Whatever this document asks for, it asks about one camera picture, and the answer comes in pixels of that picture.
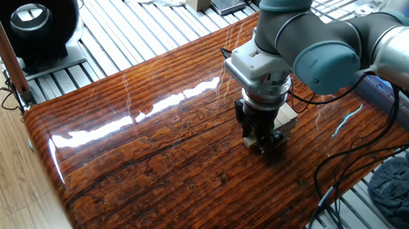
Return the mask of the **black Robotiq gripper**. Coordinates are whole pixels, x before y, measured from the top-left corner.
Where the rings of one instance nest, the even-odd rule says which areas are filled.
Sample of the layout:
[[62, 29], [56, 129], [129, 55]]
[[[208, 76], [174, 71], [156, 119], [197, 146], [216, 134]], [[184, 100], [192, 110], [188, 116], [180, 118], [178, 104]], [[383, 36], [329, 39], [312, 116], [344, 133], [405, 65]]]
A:
[[255, 109], [244, 100], [234, 104], [237, 122], [242, 126], [243, 136], [249, 137], [249, 147], [254, 147], [262, 154], [268, 153], [273, 144], [280, 144], [284, 135], [274, 128], [278, 110]]

